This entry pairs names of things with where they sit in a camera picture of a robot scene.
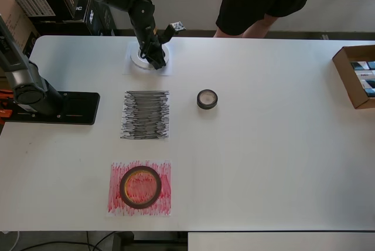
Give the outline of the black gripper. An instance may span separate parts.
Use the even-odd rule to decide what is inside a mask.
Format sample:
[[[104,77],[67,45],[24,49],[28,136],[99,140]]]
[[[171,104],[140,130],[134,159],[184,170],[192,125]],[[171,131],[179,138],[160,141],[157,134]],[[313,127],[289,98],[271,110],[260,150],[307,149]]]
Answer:
[[[155,70],[165,67],[162,50],[163,35],[158,32],[138,32],[137,40],[141,58],[147,58]]]

